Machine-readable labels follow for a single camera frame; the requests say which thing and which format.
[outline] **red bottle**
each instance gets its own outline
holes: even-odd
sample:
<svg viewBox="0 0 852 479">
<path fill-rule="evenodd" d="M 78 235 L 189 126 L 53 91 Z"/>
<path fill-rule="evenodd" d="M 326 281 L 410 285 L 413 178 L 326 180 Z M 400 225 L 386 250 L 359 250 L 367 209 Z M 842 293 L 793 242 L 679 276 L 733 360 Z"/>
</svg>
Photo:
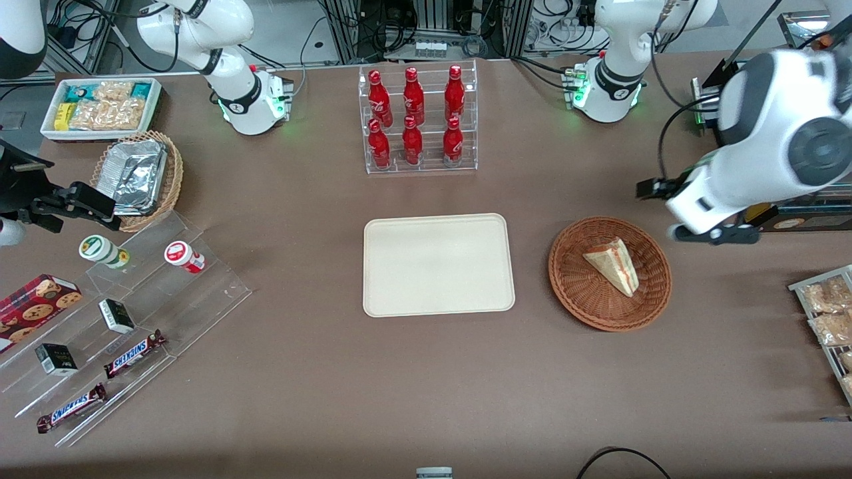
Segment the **red bottle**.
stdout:
<svg viewBox="0 0 852 479">
<path fill-rule="evenodd" d="M 417 68 L 406 68 L 406 89 L 402 92 L 406 101 L 406 115 L 412 115 L 417 124 L 426 121 L 426 106 L 423 102 L 423 86 L 417 81 Z"/>
<path fill-rule="evenodd" d="M 444 132 L 444 166 L 455 168 L 462 162 L 462 132 L 458 129 L 458 117 L 452 116 L 446 122 Z"/>
<path fill-rule="evenodd" d="M 453 115 L 462 117 L 464 113 L 464 85 L 462 84 L 462 67 L 450 66 L 450 81 L 444 90 L 444 116 L 449 121 Z"/>
<path fill-rule="evenodd" d="M 370 109 L 373 118 L 382 122 L 385 128 L 390 128 L 394 124 L 394 115 L 390 112 L 390 95 L 382 85 L 382 75 L 377 70 L 371 70 L 367 77 L 370 79 Z"/>
<path fill-rule="evenodd" d="M 423 135 L 417 129 L 417 120 L 412 115 L 406 117 L 406 130 L 402 132 L 402 144 L 406 148 L 406 162 L 417 166 L 423 160 Z"/>
<path fill-rule="evenodd" d="M 373 157 L 373 163 L 379 170 L 390 168 L 390 143 L 388 137 L 382 131 L 382 126 L 375 118 L 370 118 L 368 123 L 370 127 L 370 135 L 367 137 L 367 142 L 370 143 L 370 153 Z"/>
</svg>

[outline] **red cookie box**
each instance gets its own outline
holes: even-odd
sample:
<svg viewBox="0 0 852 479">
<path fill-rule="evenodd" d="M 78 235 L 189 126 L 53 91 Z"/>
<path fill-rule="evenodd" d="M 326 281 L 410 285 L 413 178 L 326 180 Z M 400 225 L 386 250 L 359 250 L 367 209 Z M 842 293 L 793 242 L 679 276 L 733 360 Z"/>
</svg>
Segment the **red cookie box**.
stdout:
<svg viewBox="0 0 852 479">
<path fill-rule="evenodd" d="M 0 301 L 0 353 L 82 298 L 77 285 L 41 274 Z"/>
</svg>

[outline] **wicker basket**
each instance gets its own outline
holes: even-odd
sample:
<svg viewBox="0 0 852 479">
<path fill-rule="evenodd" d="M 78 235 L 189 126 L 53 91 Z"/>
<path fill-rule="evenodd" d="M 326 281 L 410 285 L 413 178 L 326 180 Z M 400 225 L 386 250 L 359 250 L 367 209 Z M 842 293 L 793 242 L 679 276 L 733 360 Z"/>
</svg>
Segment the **wicker basket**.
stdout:
<svg viewBox="0 0 852 479">
<path fill-rule="evenodd" d="M 170 211 L 175 207 L 177 197 L 181 194 L 183 160 L 181 159 L 181 152 L 177 151 L 175 143 L 173 143 L 168 136 L 157 131 L 146 131 L 144 133 L 137 133 L 128 136 L 127 138 L 123 138 L 120 142 L 128 143 L 144 140 L 157 140 L 169 148 L 169 157 L 166 159 L 166 171 L 163 172 L 163 185 L 160 187 L 158 199 L 159 206 L 154 213 L 148 216 L 121 216 L 121 231 L 124 231 L 125 233 L 135 233 L 144 228 L 148 223 L 152 222 L 157 216 L 162 215 L 166 211 Z M 101 160 L 98 161 L 98 165 L 95 167 L 95 173 L 92 175 L 89 185 L 94 186 L 97 184 L 98 178 L 101 176 L 101 168 L 104 165 L 104 159 L 107 157 L 106 155 L 109 152 L 109 148 L 107 148 L 101 155 Z"/>
<path fill-rule="evenodd" d="M 639 279 L 633 297 L 615 288 L 583 257 L 594 246 L 620 237 Z M 592 216 L 562 230 L 548 261 L 550 284 L 577 319 L 604 331 L 623 332 L 657 319 L 671 296 L 671 270 L 657 243 L 636 226 L 608 216 Z"/>
</svg>

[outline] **aluminum foil container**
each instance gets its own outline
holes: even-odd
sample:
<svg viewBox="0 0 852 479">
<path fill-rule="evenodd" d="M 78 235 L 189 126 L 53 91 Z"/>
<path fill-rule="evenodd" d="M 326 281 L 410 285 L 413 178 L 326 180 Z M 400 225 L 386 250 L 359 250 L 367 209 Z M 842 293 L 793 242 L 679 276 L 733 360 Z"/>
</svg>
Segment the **aluminum foil container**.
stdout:
<svg viewBox="0 0 852 479">
<path fill-rule="evenodd" d="M 95 189 L 115 200 L 117 216 L 145 216 L 157 210 L 168 148 L 156 140 L 110 148 Z"/>
</svg>

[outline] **brown table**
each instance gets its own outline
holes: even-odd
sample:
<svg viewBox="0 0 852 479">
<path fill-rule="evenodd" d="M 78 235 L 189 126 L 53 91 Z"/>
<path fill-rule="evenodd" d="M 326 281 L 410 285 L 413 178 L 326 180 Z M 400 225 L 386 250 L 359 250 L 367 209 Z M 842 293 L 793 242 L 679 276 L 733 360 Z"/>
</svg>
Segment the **brown table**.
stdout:
<svg viewBox="0 0 852 479">
<path fill-rule="evenodd" d="M 718 58 L 659 63 L 685 97 Z M 310 71 L 292 121 L 251 138 L 222 121 L 201 77 L 161 78 L 171 103 L 160 129 L 186 162 L 177 209 L 256 293 L 74 447 L 54 449 L 0 405 L 0 477 L 389 479 L 450 465 L 459 479 L 546 479 L 573 477 L 608 445 L 674 477 L 849 476 L 852 426 L 816 422 L 848 408 L 786 290 L 852 263 L 849 236 L 673 243 L 664 205 L 633 199 L 675 110 L 652 75 L 628 118 L 596 124 L 511 62 L 479 68 L 481 167 L 424 178 L 364 172 L 356 68 Z M 670 131 L 670 170 L 713 148 L 690 123 Z M 67 184 L 102 150 L 46 141 L 42 155 Z M 363 312 L 367 222 L 482 212 L 509 225 L 513 309 Z M 668 255 L 671 304 L 643 330 L 592 330 L 550 290 L 551 241 L 590 215 L 634 222 Z M 89 266 L 77 242 L 103 233 L 82 220 L 61 235 L 28 229 L 26 245 L 0 250 L 3 294 L 42 272 L 77 277 Z M 587 477 L 654 474 L 607 456 Z"/>
</svg>

